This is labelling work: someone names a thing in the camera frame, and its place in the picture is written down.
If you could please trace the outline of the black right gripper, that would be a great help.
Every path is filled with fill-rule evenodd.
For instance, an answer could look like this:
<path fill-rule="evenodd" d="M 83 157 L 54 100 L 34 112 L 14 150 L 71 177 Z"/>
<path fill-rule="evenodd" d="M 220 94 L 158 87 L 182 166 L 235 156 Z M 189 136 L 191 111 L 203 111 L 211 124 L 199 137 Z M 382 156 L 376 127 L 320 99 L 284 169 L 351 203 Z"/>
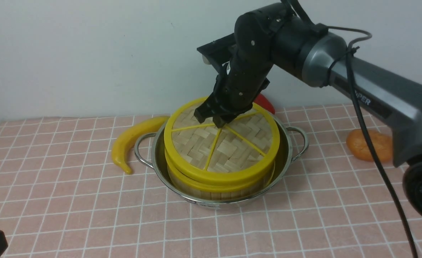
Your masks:
<path fill-rule="evenodd" d="M 193 116 L 199 124 L 213 118 L 217 128 L 231 123 L 252 109 L 253 101 L 268 85 L 265 80 L 272 67 L 270 60 L 253 59 L 235 47 L 226 65 L 229 72 L 213 91 L 212 101 L 201 103 Z"/>

